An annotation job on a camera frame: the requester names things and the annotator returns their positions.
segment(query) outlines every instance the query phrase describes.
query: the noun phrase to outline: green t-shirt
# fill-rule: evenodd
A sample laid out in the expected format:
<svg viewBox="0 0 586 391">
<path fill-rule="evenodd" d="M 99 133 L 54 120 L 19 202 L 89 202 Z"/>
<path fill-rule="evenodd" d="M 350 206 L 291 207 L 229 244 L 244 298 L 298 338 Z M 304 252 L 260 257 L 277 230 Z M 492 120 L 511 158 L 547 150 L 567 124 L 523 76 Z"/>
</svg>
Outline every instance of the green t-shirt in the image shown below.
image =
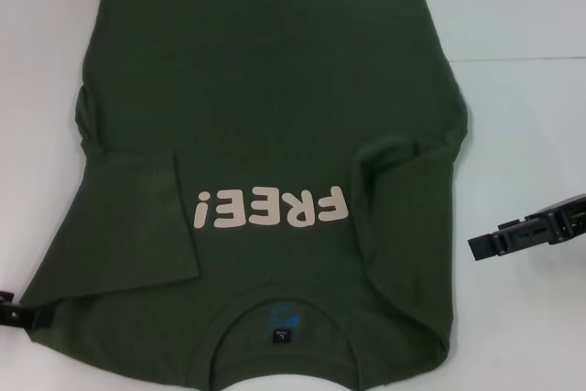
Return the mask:
<svg viewBox="0 0 586 391">
<path fill-rule="evenodd" d="M 425 0 L 101 0 L 76 121 L 34 341 L 204 391 L 445 359 L 466 111 Z"/>
</svg>

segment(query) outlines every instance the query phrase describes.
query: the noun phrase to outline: white table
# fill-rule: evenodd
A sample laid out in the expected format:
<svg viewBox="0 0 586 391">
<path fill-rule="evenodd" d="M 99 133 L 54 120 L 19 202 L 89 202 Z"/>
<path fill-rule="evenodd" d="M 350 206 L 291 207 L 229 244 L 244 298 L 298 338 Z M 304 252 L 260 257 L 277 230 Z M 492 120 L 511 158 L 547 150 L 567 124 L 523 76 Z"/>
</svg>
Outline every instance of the white table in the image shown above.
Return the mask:
<svg viewBox="0 0 586 391">
<path fill-rule="evenodd" d="M 428 0 L 470 110 L 449 360 L 396 391 L 586 389 L 586 237 L 475 263 L 467 239 L 586 192 L 586 0 Z M 73 122 L 98 0 L 0 0 L 0 288 L 21 294 L 81 181 Z M 156 391 L 0 328 L 0 389 Z M 233 391 L 340 390 L 281 375 Z"/>
</svg>

